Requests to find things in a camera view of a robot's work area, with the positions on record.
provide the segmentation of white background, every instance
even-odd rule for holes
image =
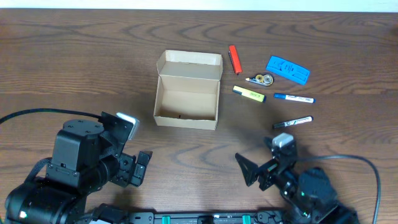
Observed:
[[[0,7],[398,12],[398,0],[0,0]]]

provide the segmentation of open box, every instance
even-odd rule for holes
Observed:
[[[156,124],[215,130],[222,56],[166,50],[157,61],[157,71]]]

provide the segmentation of red box cutter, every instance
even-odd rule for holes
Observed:
[[[243,72],[241,62],[239,61],[238,52],[236,51],[235,45],[229,46],[229,58],[231,59],[232,67],[234,68],[235,74]]]

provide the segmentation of blue eraser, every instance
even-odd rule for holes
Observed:
[[[301,85],[305,85],[310,76],[310,70],[276,56],[271,56],[266,70],[274,72]]]

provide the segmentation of wooden surface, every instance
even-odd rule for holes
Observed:
[[[244,72],[228,58],[235,44]],[[165,49],[223,55],[216,131],[158,127],[152,117],[157,70]],[[305,86],[280,76],[269,88],[244,78],[263,72],[271,55],[298,63]],[[126,153],[154,152],[144,184],[107,184],[87,208],[113,203],[158,212],[288,208],[276,187],[248,188],[235,152],[268,161],[264,136],[293,134],[301,156],[358,154],[382,179],[379,223],[398,222],[398,14],[309,12],[190,12],[0,10],[0,116],[28,108],[101,113],[122,111],[141,121]],[[232,92],[265,94],[265,104]],[[316,98],[313,105],[273,99],[274,92]],[[277,131],[271,124],[312,115],[314,122]],[[33,165],[50,157],[63,122],[76,116],[32,114],[0,126],[0,214],[8,193]],[[363,223],[374,211],[376,182],[362,162],[322,166]]]

